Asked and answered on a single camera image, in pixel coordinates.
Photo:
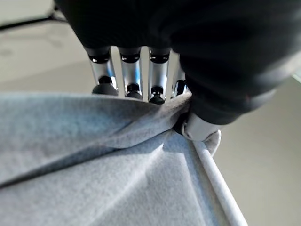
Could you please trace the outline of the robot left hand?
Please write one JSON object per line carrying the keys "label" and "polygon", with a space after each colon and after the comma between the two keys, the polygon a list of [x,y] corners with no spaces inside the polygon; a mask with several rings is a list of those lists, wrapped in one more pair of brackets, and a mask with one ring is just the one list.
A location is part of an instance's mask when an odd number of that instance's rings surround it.
{"label": "robot left hand", "polygon": [[84,48],[171,48],[191,112],[226,125],[265,104],[301,65],[298,0],[58,0]]}

